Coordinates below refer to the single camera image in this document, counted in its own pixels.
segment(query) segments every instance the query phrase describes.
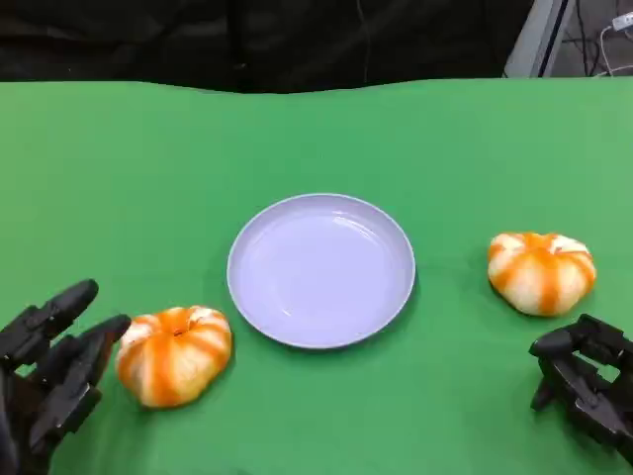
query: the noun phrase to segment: peeled mandarin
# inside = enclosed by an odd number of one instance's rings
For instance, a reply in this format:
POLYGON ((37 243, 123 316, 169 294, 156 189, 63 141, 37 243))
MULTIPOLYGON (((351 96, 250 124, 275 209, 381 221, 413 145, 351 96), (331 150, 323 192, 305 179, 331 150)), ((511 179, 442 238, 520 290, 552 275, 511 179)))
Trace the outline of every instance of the peeled mandarin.
POLYGON ((133 319, 121 338, 117 373, 144 406, 176 407, 200 396, 225 369, 230 352, 222 313, 176 307, 133 319))
POLYGON ((493 287, 519 312, 540 317, 564 314, 595 282, 587 247, 556 234, 503 233, 488 252, 493 287))

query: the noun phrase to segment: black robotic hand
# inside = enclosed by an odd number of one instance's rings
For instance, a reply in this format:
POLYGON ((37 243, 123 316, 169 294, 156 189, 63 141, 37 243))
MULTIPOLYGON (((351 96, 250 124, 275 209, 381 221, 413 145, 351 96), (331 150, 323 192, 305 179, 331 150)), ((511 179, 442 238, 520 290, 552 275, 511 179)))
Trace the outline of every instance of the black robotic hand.
POLYGON ((576 428, 633 465, 633 341, 583 314, 576 323, 538 338, 530 353, 543 373, 532 409, 558 401, 576 428), (617 368, 618 376, 604 379, 593 361, 617 368))
POLYGON ((50 346, 98 291, 94 280, 80 282, 41 308, 29 307, 0 332, 1 475, 46 475, 64 436, 77 431, 99 402, 96 385, 130 318, 113 317, 50 346), (15 373, 34 363, 28 376, 15 373))

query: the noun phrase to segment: plate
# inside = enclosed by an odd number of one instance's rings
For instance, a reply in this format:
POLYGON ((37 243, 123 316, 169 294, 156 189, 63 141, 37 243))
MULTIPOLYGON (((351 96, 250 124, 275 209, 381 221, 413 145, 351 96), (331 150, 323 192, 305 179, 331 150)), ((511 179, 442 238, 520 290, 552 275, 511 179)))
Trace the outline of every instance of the plate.
POLYGON ((385 327, 415 279, 413 249, 385 212, 343 195, 276 203, 241 230, 228 255, 230 295, 267 336, 334 348, 385 327))

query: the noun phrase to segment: green tablecloth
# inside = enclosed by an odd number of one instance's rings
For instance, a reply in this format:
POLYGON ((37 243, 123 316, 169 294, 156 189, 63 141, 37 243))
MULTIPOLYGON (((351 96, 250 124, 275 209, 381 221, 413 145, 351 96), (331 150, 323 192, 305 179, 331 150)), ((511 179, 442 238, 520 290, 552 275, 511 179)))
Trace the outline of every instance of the green tablecloth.
POLYGON ((2 322, 75 280, 117 312, 223 310, 233 365, 182 410, 104 399, 53 475, 628 473, 560 411, 535 417, 527 354, 582 311, 633 332, 628 80, 443 81, 241 97, 142 84, 5 84, 2 322), (365 344, 315 354, 253 331, 231 303, 240 227, 308 192, 366 199, 416 252, 411 305, 365 344), (557 321, 491 291, 495 234, 585 241, 594 292, 557 321))

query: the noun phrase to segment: black backdrop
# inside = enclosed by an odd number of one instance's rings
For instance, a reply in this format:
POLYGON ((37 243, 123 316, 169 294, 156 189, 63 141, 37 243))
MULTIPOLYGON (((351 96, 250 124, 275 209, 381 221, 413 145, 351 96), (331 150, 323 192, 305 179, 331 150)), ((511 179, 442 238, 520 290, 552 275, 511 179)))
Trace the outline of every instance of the black backdrop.
POLYGON ((298 92, 499 77, 533 0, 3 0, 0 80, 298 92))

